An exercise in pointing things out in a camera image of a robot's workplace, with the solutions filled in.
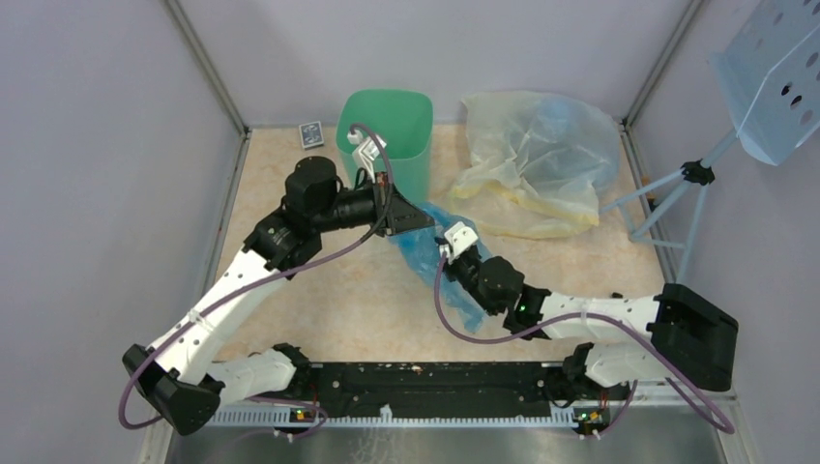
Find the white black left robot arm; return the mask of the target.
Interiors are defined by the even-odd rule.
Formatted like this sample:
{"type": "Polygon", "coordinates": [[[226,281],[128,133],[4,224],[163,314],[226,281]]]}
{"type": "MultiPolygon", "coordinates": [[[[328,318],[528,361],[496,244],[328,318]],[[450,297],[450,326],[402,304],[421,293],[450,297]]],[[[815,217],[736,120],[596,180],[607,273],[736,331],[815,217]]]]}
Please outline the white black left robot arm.
{"type": "Polygon", "coordinates": [[[330,261],[317,256],[323,234],[367,226],[369,235],[391,237],[433,224],[385,172],[351,189],[332,160],[299,160],[284,181],[280,205],[255,224],[201,300],[166,334],[148,346],[134,344],[123,355],[128,388],[182,436],[201,429],[221,406],[268,392],[292,400],[304,396],[310,363],[293,345],[280,343],[230,362],[216,355],[296,274],[330,261]]]}

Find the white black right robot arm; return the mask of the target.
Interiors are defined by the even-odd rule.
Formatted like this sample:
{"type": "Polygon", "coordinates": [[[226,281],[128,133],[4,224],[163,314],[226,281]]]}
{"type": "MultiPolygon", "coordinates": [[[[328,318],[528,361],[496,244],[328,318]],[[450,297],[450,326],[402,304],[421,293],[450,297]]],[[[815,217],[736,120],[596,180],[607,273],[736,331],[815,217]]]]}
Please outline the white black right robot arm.
{"type": "Polygon", "coordinates": [[[503,315],[508,340],[581,339],[562,364],[580,398],[624,382],[672,377],[709,392],[732,386],[739,323],[683,284],[665,283],[640,298],[584,298],[529,285],[509,261],[482,259],[475,247],[442,248],[440,255],[447,280],[485,313],[503,315]]]}

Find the clear yellow-edged plastic bag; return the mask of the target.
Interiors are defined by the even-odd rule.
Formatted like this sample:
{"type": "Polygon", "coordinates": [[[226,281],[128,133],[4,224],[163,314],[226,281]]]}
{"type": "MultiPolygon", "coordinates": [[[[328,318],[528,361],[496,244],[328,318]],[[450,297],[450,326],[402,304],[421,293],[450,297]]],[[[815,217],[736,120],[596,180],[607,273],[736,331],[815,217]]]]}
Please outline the clear yellow-edged plastic bag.
{"type": "Polygon", "coordinates": [[[620,135],[598,107],[534,91],[463,98],[468,166],[446,196],[454,214],[497,236],[566,238],[600,224],[618,178],[620,135]]]}

